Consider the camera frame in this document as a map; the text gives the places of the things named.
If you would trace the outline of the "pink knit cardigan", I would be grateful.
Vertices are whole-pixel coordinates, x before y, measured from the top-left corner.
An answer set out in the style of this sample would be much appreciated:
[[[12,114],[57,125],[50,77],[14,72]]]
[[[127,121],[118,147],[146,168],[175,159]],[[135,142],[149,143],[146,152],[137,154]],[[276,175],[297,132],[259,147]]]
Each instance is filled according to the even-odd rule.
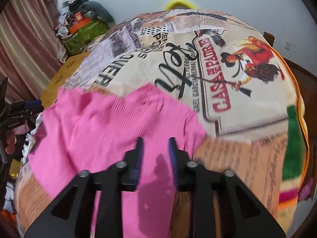
[[[175,188],[168,143],[192,155],[206,130],[191,108],[152,84],[125,98],[60,89],[42,113],[45,137],[29,155],[31,169],[54,198],[82,170],[106,170],[143,138],[136,192],[122,195],[124,237],[168,237]]]

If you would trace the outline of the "wooden lap desk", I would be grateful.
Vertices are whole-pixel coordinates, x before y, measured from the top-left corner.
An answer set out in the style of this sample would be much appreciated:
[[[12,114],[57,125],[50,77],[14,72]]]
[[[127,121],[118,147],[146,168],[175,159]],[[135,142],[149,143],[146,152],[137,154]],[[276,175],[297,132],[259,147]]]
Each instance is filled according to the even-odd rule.
[[[89,54],[90,52],[85,52],[71,56],[66,60],[42,93],[40,100],[42,101],[44,108],[48,108],[55,103],[59,87],[64,85],[65,81],[70,78]]]

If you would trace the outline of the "striped brown curtain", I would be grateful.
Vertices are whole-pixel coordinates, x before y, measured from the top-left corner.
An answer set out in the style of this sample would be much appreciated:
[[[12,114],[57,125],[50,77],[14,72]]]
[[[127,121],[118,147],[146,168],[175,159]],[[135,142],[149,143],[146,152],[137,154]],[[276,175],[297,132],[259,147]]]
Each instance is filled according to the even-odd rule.
[[[9,0],[1,12],[1,77],[8,102],[39,98],[68,55],[56,37],[57,0]]]

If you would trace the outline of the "green storage bag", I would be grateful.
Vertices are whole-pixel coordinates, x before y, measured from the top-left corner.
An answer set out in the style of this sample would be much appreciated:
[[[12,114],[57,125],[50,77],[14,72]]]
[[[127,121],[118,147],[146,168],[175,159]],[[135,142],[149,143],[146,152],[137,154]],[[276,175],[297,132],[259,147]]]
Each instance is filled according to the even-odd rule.
[[[77,55],[82,53],[85,47],[96,37],[104,35],[108,30],[104,22],[99,19],[94,19],[77,30],[74,34],[62,38],[61,42],[69,56]]]

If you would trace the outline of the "orange box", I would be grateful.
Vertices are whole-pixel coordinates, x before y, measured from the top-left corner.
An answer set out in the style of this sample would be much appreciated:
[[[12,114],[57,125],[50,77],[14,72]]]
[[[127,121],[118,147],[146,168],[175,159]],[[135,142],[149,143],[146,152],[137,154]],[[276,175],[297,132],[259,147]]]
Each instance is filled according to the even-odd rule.
[[[71,34],[74,34],[76,31],[78,31],[79,29],[81,29],[82,27],[84,27],[85,25],[87,25],[88,23],[91,22],[90,18],[84,18],[83,20],[73,24],[70,28],[69,28],[69,32]]]

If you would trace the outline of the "newspaper print blanket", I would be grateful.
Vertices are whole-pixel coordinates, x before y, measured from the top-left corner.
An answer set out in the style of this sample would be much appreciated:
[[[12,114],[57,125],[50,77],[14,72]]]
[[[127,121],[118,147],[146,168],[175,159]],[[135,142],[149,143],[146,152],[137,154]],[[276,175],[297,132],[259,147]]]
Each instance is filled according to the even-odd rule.
[[[125,98],[146,84],[191,108],[206,130],[189,156],[211,171],[232,169],[287,231],[308,165],[305,106],[296,78],[264,37],[212,10],[143,13],[111,29],[57,95],[80,88]],[[14,191],[23,235],[55,198],[29,163],[45,137],[41,116]],[[187,237],[190,198],[177,193],[174,176],[173,186],[168,237]]]

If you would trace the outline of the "wall power socket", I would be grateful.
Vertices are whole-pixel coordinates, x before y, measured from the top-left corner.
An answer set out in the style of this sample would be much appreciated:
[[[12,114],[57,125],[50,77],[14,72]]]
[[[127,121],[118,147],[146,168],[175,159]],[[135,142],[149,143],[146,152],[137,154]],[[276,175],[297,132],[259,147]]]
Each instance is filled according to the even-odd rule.
[[[287,49],[288,51],[291,49],[291,43],[289,43],[288,41],[285,43],[285,49]]]

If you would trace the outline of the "wooden bed post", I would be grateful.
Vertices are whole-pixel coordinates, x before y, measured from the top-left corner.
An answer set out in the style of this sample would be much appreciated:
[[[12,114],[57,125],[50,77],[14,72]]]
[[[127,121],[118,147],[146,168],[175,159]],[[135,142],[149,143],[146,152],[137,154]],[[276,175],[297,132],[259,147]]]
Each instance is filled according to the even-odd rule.
[[[275,41],[275,36],[272,35],[271,33],[264,32],[263,37],[269,43],[269,45],[272,47],[274,44],[274,41]]]

